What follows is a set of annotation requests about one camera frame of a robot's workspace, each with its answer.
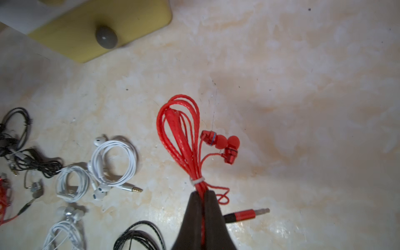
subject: red earbud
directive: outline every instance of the red earbud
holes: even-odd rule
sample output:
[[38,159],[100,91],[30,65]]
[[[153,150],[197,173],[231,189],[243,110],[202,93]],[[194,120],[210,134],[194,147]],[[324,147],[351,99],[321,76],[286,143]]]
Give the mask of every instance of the red earbud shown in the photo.
[[226,139],[225,136],[217,134],[214,131],[203,130],[201,132],[200,138],[210,145],[214,146],[217,149],[225,149],[222,157],[225,159],[224,161],[228,164],[233,164],[238,157],[238,149],[240,146],[240,140],[237,136],[231,136]]
[[225,158],[225,163],[233,164],[238,157],[238,149],[240,146],[240,140],[237,136],[231,136],[228,138],[228,145],[222,155]]
[[217,135],[217,133],[214,131],[203,130],[201,132],[200,138],[202,138],[203,141],[210,146],[215,145],[217,149],[226,148],[226,145],[228,143],[228,140],[225,136],[220,134]]

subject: yellow board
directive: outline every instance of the yellow board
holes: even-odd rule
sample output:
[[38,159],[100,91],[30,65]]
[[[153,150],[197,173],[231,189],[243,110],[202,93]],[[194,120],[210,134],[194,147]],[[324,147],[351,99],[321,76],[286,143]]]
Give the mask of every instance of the yellow board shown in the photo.
[[90,0],[28,36],[77,62],[87,62],[110,51],[97,43],[97,27],[113,29],[122,46],[171,20],[166,0]]

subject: red cable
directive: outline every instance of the red cable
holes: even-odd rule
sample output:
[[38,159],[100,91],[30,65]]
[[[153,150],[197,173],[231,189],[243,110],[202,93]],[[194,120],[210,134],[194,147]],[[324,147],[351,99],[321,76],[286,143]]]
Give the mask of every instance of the red cable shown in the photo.
[[10,206],[8,203],[7,189],[4,185],[4,180],[0,178],[0,226],[7,222],[12,221],[18,215],[12,217],[11,219],[4,220],[4,216],[6,215],[7,207]]
[[[193,127],[189,117],[182,111],[172,109],[172,105],[184,106],[192,115]],[[179,151],[174,147],[165,132],[165,121],[171,129],[171,132],[175,138],[176,144],[178,145]],[[190,142],[188,137],[188,127],[190,131]],[[166,150],[174,158],[183,170],[188,173],[192,180],[202,178],[202,165],[206,158],[210,156],[216,156],[221,154],[213,153],[207,154],[202,160],[201,159],[201,146],[204,138],[201,138],[198,143],[200,129],[200,111],[196,102],[186,95],[176,95],[172,97],[164,106],[161,107],[157,116],[157,132],[160,140]],[[204,201],[204,194],[208,188],[223,189],[226,190],[224,194],[217,194],[219,197],[218,203],[225,205],[229,203],[229,198],[226,196],[229,193],[229,188],[212,186],[205,181],[195,184],[196,190],[198,191],[200,198]],[[202,227],[202,236],[204,240],[204,226]]]

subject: coiled white cable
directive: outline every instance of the coiled white cable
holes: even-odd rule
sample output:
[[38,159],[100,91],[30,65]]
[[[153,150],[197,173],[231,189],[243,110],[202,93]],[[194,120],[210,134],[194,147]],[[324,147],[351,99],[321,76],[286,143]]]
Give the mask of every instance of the coiled white cable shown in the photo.
[[[78,175],[79,186],[76,192],[70,194],[67,189],[67,176],[72,172]],[[57,196],[69,203],[77,202],[88,191],[89,182],[92,182],[92,185],[94,184],[94,181],[91,179],[88,171],[84,170],[80,166],[65,167],[61,169],[60,173],[58,174],[56,183]]]
[[[126,170],[125,174],[117,181],[111,181],[106,178],[104,175],[104,166],[103,162],[106,157],[106,154],[113,147],[121,147],[125,150],[129,158],[129,166]],[[96,148],[93,152],[91,163],[88,164],[88,169],[94,179],[99,183],[99,185],[103,186],[115,186],[118,188],[122,188],[123,184],[126,183],[136,172],[136,161],[137,161],[137,153],[135,148],[124,141],[121,140],[110,140],[102,143]]]
[[[54,240],[62,231],[66,232],[68,235],[58,246],[54,247],[56,245]],[[56,250],[67,238],[70,239],[70,241],[73,245],[72,250],[83,250],[84,249],[83,248],[83,237],[82,237],[80,231],[78,230],[78,228],[76,227],[76,224],[73,223],[71,220],[63,220],[63,221],[57,222],[50,228],[50,230],[46,236],[46,239],[44,241],[42,250]]]

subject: audio jack plug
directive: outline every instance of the audio jack plug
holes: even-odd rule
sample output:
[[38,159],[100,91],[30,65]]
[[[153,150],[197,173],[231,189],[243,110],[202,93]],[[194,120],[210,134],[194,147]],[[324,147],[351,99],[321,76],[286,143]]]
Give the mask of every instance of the audio jack plug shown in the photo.
[[117,186],[117,188],[120,188],[120,189],[126,190],[126,191],[130,191],[130,192],[138,192],[138,193],[141,193],[143,191],[143,189],[138,188],[136,186],[131,186],[130,184],[129,185],[124,184],[121,186]]
[[226,214],[224,215],[225,223],[233,223],[233,222],[239,222],[242,220],[249,220],[255,218],[257,215],[261,214],[266,214],[269,213],[270,209],[269,208],[262,208],[258,210],[244,210],[236,213],[231,213],[231,214]]

